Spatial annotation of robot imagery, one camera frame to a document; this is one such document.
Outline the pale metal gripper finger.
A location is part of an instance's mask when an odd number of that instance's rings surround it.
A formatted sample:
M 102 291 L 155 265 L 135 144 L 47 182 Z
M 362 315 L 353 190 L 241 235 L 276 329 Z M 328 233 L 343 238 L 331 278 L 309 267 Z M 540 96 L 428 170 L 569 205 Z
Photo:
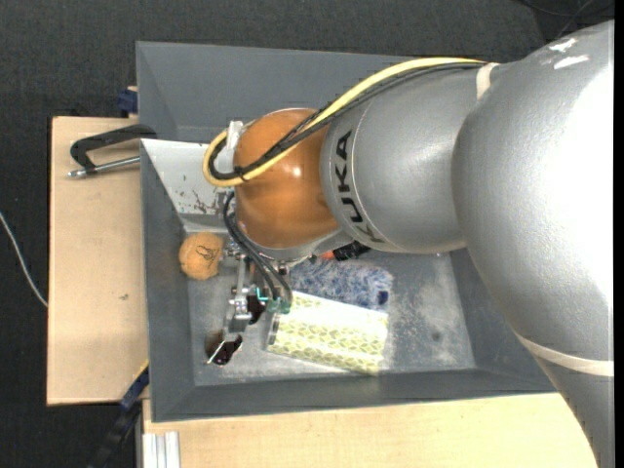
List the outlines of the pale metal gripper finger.
M 207 363 L 209 365 L 226 365 L 230 360 L 228 342 L 215 341 L 206 347 Z
M 230 300 L 226 316 L 226 329 L 229 333 L 244 332 L 248 325 L 248 303 L 242 299 Z

